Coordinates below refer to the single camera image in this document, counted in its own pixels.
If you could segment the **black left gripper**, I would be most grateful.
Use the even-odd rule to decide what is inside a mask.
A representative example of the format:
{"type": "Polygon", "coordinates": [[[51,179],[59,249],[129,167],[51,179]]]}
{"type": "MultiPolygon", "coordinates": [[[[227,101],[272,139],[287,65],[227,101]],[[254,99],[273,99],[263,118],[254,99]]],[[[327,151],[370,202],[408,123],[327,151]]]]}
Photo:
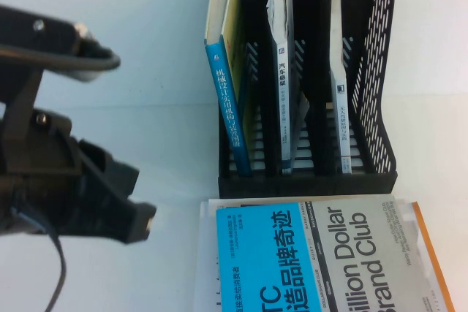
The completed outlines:
{"type": "Polygon", "coordinates": [[[78,175],[25,179],[1,187],[1,234],[102,237],[124,244],[148,239],[156,206],[129,199],[139,169],[115,160],[104,148],[77,143],[78,175]]]}

